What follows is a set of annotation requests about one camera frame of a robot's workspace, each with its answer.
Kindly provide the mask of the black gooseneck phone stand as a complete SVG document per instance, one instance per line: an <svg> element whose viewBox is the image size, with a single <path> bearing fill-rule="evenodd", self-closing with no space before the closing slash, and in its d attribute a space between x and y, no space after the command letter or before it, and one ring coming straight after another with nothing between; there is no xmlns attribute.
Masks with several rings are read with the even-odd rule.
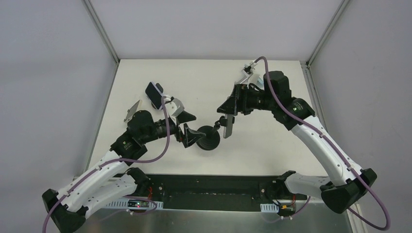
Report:
<svg viewBox="0 0 412 233"><path fill-rule="evenodd" d="M204 133L205 136L202 136L197 142L197 146L206 151L214 150L219 146L220 143L220 134L218 129L221 126L225 126L225 118L221 116L219 120L217 120L214 126L202 126L197 131Z"/></svg>

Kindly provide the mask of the black phone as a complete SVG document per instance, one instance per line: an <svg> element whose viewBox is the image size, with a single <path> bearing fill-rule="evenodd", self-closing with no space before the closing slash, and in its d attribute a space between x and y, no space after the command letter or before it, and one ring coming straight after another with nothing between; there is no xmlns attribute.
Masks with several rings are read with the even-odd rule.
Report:
<svg viewBox="0 0 412 233"><path fill-rule="evenodd" d="M233 125L234 125L234 120L235 117L233 115L225 115L225 126L223 130L223 138L229 138L232 135L233 132Z"/></svg>

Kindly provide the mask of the light blue cased phone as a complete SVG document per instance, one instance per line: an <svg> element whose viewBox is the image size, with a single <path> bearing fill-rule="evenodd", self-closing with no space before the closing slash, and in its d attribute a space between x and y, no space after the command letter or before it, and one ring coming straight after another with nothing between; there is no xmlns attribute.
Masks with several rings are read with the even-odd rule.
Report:
<svg viewBox="0 0 412 233"><path fill-rule="evenodd" d="M264 80L259 75L252 77L251 83L255 84L260 89L264 89Z"/></svg>

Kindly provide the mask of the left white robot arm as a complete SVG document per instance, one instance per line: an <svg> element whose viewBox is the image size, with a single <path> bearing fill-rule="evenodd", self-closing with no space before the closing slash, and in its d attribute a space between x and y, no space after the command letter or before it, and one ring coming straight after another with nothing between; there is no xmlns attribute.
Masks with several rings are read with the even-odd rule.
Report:
<svg viewBox="0 0 412 233"><path fill-rule="evenodd" d="M126 131L110 146L105 156L93 167L67 186L48 189L42 199L48 213L62 233L77 231L97 210L124 196L149 193L150 179L133 163L143 163L140 157L147 152L146 143L175 135L185 148L192 146L205 133L192 130L188 121L196 116L182 112L183 128L170 117L155 122L150 112L140 110L127 123Z"/></svg>

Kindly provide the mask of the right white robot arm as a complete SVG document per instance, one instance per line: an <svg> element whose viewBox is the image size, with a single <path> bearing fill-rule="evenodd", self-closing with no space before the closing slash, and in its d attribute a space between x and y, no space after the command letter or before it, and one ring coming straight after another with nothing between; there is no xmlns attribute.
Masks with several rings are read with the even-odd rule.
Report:
<svg viewBox="0 0 412 233"><path fill-rule="evenodd" d="M372 186L376 173L371 168L361 168L340 147L331 146L333 140L314 110L305 100L292 96L289 79L283 72L270 71L268 77L263 89L254 84L235 84L217 112L236 116L253 110L270 111L307 146L327 173L326 177L317 177L288 171L276 180L276 194L282 199L293 194L316 197L333 212L343 213L367 193L365 185Z"/></svg>

